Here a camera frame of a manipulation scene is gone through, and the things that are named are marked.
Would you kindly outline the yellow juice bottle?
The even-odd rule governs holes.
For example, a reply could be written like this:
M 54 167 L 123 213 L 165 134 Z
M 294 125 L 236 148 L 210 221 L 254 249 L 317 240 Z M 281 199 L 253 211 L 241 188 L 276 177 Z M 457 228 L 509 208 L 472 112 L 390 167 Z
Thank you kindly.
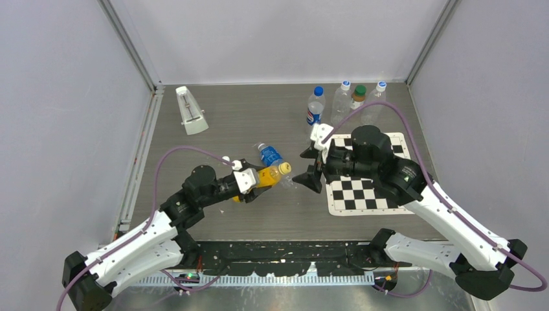
M 265 168 L 246 168 L 241 172 L 235 172 L 234 177 L 239 193 L 233 196 L 235 202 L 250 203 L 257 197 L 277 185 L 284 176 L 291 173 L 292 168 L 288 162 Z

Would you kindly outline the yellow bottle cap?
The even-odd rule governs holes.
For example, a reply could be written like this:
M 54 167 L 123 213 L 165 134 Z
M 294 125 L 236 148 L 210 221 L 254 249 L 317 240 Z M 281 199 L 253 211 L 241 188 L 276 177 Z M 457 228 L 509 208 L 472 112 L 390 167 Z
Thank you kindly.
M 278 170 L 282 175 L 288 175 L 289 173 L 291 173 L 292 168 L 288 162 L 283 162 L 278 165 Z

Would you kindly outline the clear bottle blue label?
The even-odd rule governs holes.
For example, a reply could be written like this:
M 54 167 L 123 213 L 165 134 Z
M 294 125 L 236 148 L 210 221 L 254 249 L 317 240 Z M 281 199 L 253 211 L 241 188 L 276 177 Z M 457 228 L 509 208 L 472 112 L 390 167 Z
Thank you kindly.
M 266 167 L 279 167 L 280 165 L 289 164 L 277 151 L 276 148 L 274 148 L 271 145 L 265 144 L 265 143 L 257 143 L 256 148 L 259 151 L 260 160 Z M 289 167 L 289 169 L 286 169 L 286 173 L 282 175 L 281 180 L 279 184 L 283 186 L 285 189 L 292 189 L 294 188 L 294 183 L 292 181 L 292 168 Z

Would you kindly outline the clear bottle pepsi label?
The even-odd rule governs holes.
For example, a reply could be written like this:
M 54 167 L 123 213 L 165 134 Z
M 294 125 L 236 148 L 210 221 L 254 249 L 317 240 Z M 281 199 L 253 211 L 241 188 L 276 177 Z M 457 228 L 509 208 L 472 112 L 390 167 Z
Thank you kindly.
M 311 128 L 314 123 L 321 123 L 322 114 L 324 108 L 326 107 L 326 98 L 323 94 L 321 97 L 316 97 L 313 92 L 308 98 L 307 104 L 307 116 L 306 116 L 306 133 L 309 135 L 311 133 Z

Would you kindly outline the blue bottle cap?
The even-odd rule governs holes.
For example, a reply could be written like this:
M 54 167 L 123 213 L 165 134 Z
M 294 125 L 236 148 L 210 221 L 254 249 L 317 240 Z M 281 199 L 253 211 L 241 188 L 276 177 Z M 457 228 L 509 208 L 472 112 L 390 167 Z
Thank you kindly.
M 314 91 L 313 91 L 313 94 L 316 96 L 316 97 L 321 97 L 323 96 L 324 94 L 324 88 L 321 87 L 321 86 L 317 86 L 314 88 Z

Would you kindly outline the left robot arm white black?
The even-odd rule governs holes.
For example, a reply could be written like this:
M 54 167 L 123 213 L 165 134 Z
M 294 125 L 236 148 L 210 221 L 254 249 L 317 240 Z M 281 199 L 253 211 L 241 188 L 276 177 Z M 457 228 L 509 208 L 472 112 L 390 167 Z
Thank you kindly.
M 143 223 L 86 255 L 68 255 L 62 285 L 75 309 L 104 310 L 121 291 L 151 273 L 193 267 L 199 246 L 188 229 L 203 219 L 205 207 L 234 197 L 251 202 L 268 190 L 260 181 L 263 169 L 241 159 L 235 170 L 219 178 L 211 166 L 199 165 Z

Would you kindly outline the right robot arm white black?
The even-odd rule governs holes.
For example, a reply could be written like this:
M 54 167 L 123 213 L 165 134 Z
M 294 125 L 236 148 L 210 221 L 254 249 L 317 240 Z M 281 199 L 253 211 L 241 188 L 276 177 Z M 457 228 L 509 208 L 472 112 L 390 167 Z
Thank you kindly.
M 370 242 L 373 263 L 406 262 L 437 271 L 485 301 L 511 286 L 513 267 L 527 251 L 524 242 L 506 240 L 474 220 L 419 164 L 396 155 L 379 128 L 356 128 L 351 148 L 337 146 L 331 130 L 327 124 L 313 125 L 310 146 L 301 154 L 313 164 L 294 178 L 296 183 L 320 192 L 339 177 L 370 179 L 376 194 L 412 211 L 449 241 L 448 246 L 433 244 L 382 228 Z

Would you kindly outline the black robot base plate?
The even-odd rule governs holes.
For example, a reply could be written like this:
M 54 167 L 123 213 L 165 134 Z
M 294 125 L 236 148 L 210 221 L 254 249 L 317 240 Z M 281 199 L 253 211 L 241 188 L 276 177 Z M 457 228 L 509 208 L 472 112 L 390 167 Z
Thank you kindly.
M 359 241 L 202 241 L 176 264 L 175 269 L 192 270 L 212 277 L 253 275 L 290 279 L 308 272 L 316 277 L 364 277 L 387 268 L 408 268 Z

